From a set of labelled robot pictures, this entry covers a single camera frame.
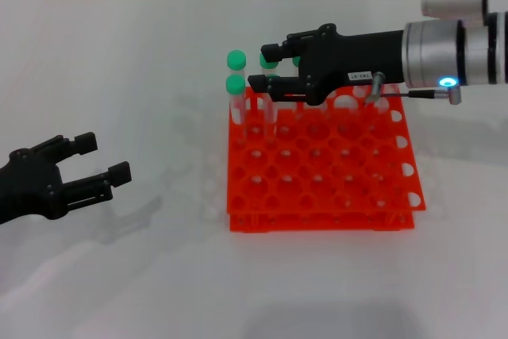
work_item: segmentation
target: green cap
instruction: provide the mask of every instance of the green cap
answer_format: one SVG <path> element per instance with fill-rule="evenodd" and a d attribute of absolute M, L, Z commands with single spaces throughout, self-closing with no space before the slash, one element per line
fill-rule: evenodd
<path fill-rule="evenodd" d="M 267 63 L 267 61 L 264 59 L 263 53 L 260 54 L 260 64 L 261 67 L 265 69 L 275 69 L 279 63 Z"/>
<path fill-rule="evenodd" d="M 231 75 L 225 81 L 225 89 L 231 95 L 240 95 L 245 92 L 245 79 L 241 75 Z"/>
<path fill-rule="evenodd" d="M 228 68 L 232 71 L 241 71 L 247 65 L 247 57 L 242 51 L 228 53 Z"/>

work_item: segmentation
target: white tabletop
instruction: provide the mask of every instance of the white tabletop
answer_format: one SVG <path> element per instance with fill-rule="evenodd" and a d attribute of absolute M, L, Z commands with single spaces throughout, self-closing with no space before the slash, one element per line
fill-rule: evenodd
<path fill-rule="evenodd" d="M 326 22 L 401 29 L 419 0 L 0 0 L 0 12 L 0 159 L 93 131 L 99 150 L 63 162 L 64 180 L 123 160 L 133 171 L 112 202 L 0 226 L 2 339 L 507 336 L 508 87 L 405 102 L 428 206 L 413 231 L 225 224 L 227 52 L 259 73 L 262 44 Z"/>

